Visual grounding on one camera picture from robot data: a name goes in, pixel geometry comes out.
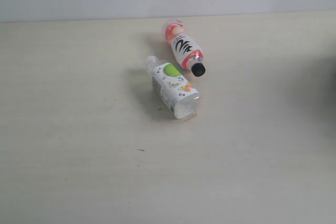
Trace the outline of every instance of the clear plastic bottle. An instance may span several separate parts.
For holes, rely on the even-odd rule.
[[[202,49],[188,35],[182,21],[174,18],[169,19],[162,27],[162,33],[172,47],[177,62],[183,68],[191,70],[194,76],[202,76],[205,73]]]
[[[195,116],[200,95],[187,79],[171,63],[156,56],[148,56],[145,64],[153,89],[174,116],[177,119]]]

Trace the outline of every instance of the white label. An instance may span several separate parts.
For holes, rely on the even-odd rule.
[[[165,63],[153,69],[152,85],[173,113],[175,105],[179,101],[191,94],[198,93],[171,63]]]
[[[197,50],[202,52],[201,47],[188,34],[181,33],[172,40],[172,49],[178,63],[182,65],[183,61]]]

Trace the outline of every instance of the black bottle cap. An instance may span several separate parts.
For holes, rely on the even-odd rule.
[[[200,77],[204,75],[205,73],[205,67],[203,66],[202,63],[196,63],[191,67],[191,72],[194,74],[196,77]]]

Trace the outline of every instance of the white table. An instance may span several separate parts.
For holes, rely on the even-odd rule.
[[[336,12],[183,18],[186,122],[143,70],[164,21],[0,24],[0,223],[335,224]]]

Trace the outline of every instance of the white bottle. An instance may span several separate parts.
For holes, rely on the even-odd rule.
[[[177,119],[196,115],[199,92],[185,79],[173,64],[156,56],[146,58],[146,68],[153,89]]]
[[[162,31],[164,38],[172,47],[177,62],[184,69],[191,70],[194,76],[202,76],[205,73],[202,49],[187,34],[182,21],[169,19]]]

